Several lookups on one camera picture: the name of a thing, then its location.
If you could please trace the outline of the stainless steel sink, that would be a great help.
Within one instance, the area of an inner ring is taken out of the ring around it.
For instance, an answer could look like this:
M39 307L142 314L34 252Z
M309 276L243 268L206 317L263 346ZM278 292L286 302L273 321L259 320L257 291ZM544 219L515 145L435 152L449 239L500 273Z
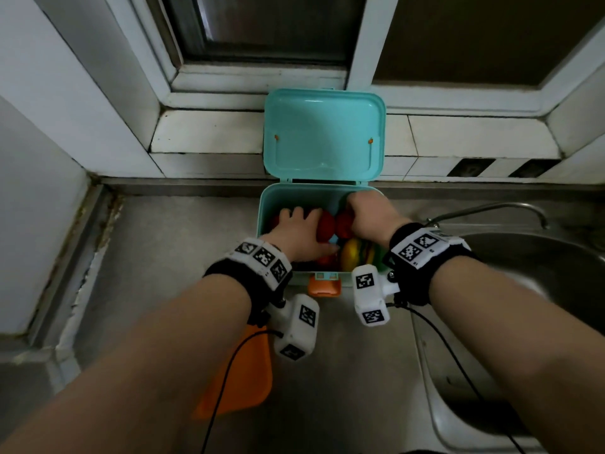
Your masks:
M605 257L545 233L498 230L468 232L464 238L485 263L605 335ZM496 382L432 307L418 312L443 335L483 397L476 396L439 335L412 314L429 412L445 448L463 454L518 453L510 434L527 454L545 453Z

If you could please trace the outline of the right wrist marker tracker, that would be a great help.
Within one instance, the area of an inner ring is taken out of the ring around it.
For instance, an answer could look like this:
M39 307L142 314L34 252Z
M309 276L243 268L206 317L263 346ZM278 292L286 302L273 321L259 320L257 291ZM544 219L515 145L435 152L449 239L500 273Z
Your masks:
M455 257L478 259L463 238L419 223L394 233L389 256L391 270L384 274L374 265L352 270L354 309L364 326L388 323L389 306L429 305L429 285L438 268Z

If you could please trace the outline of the white window frame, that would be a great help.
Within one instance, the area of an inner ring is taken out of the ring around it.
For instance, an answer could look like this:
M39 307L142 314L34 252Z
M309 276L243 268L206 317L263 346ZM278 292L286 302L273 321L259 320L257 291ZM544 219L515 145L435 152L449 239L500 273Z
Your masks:
M373 83L398 0L366 0L352 64L228 61L184 64L161 0L104 0L158 102L169 109L261 111L278 88L372 92L388 113L538 118L551 113L605 66L605 19L535 90L454 83Z

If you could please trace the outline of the yellow toy burger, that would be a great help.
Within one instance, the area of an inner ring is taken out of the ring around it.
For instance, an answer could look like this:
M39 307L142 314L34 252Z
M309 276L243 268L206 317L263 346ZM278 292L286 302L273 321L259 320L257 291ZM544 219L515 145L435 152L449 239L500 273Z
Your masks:
M353 269L359 266L372 265L376 254L376 244L357 237L350 238L340 250L340 271L352 272Z

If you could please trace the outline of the person's left forearm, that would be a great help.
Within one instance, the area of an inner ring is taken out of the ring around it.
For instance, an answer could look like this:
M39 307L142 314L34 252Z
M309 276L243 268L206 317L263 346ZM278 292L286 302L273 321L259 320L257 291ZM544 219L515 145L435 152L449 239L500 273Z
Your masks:
M251 312L209 275L151 313L0 445L0 454L169 452Z

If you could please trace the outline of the teal plastic toy case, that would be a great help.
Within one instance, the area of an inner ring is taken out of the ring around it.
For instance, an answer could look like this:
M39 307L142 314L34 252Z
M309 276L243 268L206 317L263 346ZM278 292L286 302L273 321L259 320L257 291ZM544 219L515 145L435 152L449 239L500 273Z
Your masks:
M334 217L347 196L373 190L368 183L382 171L386 107L371 93L344 90L279 89L264 104L263 163L279 180L261 194L257 234L270 232L283 208L304 212L320 208ZM348 239L329 242L340 251ZM338 272L351 287L350 272L318 267L312 261L293 267L292 285L307 288L315 272Z

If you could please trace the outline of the metal faucet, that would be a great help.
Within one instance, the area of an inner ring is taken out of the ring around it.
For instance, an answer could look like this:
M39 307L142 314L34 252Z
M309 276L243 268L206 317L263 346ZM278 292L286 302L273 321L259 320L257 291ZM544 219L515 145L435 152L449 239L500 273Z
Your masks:
M469 208L463 209L461 211L444 213L444 214L438 215L434 218L428 218L426 220L424 226L425 227L436 226L443 221L451 220L454 218L465 217L465 216L475 215L475 214L482 213L482 212L495 211L495 210L504 209L504 208L515 208L515 209L524 209L524 210L531 211L537 216L542 229L544 229L544 230L550 229L549 219L546 216L545 212L542 210L542 208L535 206L535 205L531 205L529 203L522 203L522 202L490 203L490 204L480 205L480 206L476 206L476 207L469 207Z

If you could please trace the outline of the red toy tomato half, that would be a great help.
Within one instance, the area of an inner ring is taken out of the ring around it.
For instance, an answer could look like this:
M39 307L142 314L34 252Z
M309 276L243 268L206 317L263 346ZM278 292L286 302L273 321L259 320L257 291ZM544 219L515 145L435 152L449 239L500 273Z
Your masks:
M327 243L336 232L336 220L328 211L323 210L316 229L316 241Z
M339 239L354 238L352 230L354 222L354 213L351 210L343 210L335 215L335 235Z

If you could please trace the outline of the orange case latch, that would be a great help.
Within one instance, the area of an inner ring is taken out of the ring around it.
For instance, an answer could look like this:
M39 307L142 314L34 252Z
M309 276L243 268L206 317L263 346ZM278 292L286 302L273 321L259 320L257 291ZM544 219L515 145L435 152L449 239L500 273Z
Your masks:
M342 281L338 272L315 272L309 277L307 293L314 298L339 297Z

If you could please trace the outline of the person's left hand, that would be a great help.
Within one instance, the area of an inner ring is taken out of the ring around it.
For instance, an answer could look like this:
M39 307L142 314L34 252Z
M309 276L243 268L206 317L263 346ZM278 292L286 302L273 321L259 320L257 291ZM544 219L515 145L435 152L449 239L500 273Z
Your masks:
M312 209L307 215L300 206L279 212L279 223L269 233L259 237L276 247L289 262L308 262L318 259L316 229L322 209Z

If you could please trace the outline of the left wrist marker tracker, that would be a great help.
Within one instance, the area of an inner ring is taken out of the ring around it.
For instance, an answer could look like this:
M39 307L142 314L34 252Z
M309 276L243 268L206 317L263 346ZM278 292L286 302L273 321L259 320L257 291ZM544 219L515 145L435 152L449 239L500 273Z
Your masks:
M284 297L292 278L286 255L259 238L246 238L204 273L226 275L244 287L252 303L247 324L276 330L274 350L290 361L308 357L315 348L320 321L318 302L306 294Z

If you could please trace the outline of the orange plastic cutting board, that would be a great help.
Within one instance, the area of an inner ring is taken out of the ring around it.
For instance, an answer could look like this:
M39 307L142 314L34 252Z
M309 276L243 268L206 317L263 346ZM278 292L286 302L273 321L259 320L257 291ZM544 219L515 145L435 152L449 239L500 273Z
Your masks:
M231 355L232 352L229 352L208 384L192 414L193 420L209 420L212 416ZM238 412L260 405L268 397L272 383L269 338L268 334L262 334L250 339L238 352L216 414Z

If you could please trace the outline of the wrist marker tracker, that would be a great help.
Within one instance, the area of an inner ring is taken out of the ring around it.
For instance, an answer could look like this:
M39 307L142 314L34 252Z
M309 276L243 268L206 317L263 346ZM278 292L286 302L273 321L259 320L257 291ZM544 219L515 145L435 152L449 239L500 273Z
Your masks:
M306 294L284 297L292 278L286 255L259 238L246 238L204 273L226 275L244 287L252 303L247 324L276 330L274 350L290 361L308 357L315 348L320 321L318 302Z
M384 274L374 265L352 270L354 309L364 326L388 323L389 306L429 305L429 285L438 268L455 257L478 259L463 238L419 223L394 233L389 256L391 270Z

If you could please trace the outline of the person's right forearm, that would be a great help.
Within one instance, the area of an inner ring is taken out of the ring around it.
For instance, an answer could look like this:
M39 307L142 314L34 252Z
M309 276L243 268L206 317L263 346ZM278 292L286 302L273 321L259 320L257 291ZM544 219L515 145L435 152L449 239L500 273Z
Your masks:
M550 454L605 451L605 336L468 257L437 269L429 298Z

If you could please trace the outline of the person's right hand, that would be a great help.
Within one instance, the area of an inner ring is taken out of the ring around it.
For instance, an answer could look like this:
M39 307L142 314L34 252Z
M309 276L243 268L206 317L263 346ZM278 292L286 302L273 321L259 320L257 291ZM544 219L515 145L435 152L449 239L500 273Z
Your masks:
M381 194L381 204L370 209L351 209L354 213L352 230L358 238L363 238L385 248L394 233L404 225L411 223L402 216L387 197Z

